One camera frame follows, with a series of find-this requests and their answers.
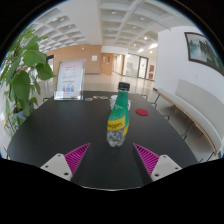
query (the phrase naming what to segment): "white wall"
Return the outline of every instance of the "white wall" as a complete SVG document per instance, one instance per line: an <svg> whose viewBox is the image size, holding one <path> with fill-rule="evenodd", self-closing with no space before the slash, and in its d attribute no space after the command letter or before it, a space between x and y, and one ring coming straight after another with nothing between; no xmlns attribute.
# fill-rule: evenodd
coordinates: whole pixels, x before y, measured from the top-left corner
<svg viewBox="0 0 224 224"><path fill-rule="evenodd" d="M178 80L184 79L206 89L224 103L224 77L206 65L188 60L184 32L201 33L196 27L190 26L159 32L154 87L175 93Z"/></svg>
<svg viewBox="0 0 224 224"><path fill-rule="evenodd" d="M122 72L122 65L123 65L123 56L120 54L119 56L114 58L114 60L115 60L114 71L122 75L121 72Z"/></svg>

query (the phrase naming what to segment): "floor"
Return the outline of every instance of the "floor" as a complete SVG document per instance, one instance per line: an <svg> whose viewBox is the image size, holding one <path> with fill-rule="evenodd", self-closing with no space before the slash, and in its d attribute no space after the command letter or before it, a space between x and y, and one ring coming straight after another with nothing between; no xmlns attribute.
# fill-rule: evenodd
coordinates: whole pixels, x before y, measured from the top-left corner
<svg viewBox="0 0 224 224"><path fill-rule="evenodd" d="M44 98L49 98L53 96L54 90L56 89L57 77L52 78L48 81L39 81L41 86L41 95L33 93L38 100L38 105L43 103ZM95 91L109 91L117 92L119 82L130 83L130 93L144 94L148 96L148 102L154 102L158 94L153 90L154 82L150 80L145 80L141 78L134 77L124 77L119 74L113 73L112 75L85 75L83 89L84 90L95 90ZM4 89L0 90L0 112L4 111L4 99L3 99ZM157 101L157 110L161 115L169 114L172 110L172 104L162 97L159 97ZM187 118L183 113L176 109L169 121L179 134L184 134L188 127L191 125L191 120ZM0 150L3 157L6 157L7 147L10 143L11 137L8 130L4 129L0 125ZM210 155L212 154L212 148L205 138L205 136L195 127L189 131L187 138L185 139L187 145L192 150L198 162L206 162ZM218 159L218 156L212 156L209 161Z"/></svg>

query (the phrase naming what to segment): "poster stand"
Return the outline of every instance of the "poster stand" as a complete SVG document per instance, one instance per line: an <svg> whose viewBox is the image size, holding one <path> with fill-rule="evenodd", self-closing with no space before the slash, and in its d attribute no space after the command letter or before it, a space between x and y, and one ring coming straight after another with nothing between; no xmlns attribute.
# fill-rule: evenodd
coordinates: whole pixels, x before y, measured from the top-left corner
<svg viewBox="0 0 224 224"><path fill-rule="evenodd" d="M79 59L59 64L54 100L83 100L85 63L85 59Z"/></svg>

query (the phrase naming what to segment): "ceiling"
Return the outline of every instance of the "ceiling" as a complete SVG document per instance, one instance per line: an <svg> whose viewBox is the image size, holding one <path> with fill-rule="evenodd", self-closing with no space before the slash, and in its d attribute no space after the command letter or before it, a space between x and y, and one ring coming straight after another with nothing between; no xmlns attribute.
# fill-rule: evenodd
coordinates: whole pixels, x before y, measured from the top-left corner
<svg viewBox="0 0 224 224"><path fill-rule="evenodd" d="M152 48L152 49L146 49L143 52L138 53L138 55L147 57L149 59L153 59L154 61L157 60L157 47Z"/></svg>
<svg viewBox="0 0 224 224"><path fill-rule="evenodd" d="M42 52L79 44L148 49L160 31L195 26L181 13L156 0L69 0L33 22Z"/></svg>

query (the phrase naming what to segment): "red object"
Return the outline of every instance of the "red object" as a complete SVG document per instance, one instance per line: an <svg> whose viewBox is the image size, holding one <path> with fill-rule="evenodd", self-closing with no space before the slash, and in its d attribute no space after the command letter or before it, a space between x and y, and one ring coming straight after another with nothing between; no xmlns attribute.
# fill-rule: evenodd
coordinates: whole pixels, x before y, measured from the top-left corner
<svg viewBox="0 0 224 224"><path fill-rule="evenodd" d="M144 109L136 109L135 112L142 116L147 116L149 114L148 111Z"/></svg>
<svg viewBox="0 0 224 224"><path fill-rule="evenodd" d="M150 69L149 69L150 72L153 72L154 71L154 65L150 65Z"/></svg>
<svg viewBox="0 0 224 224"><path fill-rule="evenodd" d="M149 79L153 79L153 74L149 73Z"/></svg>

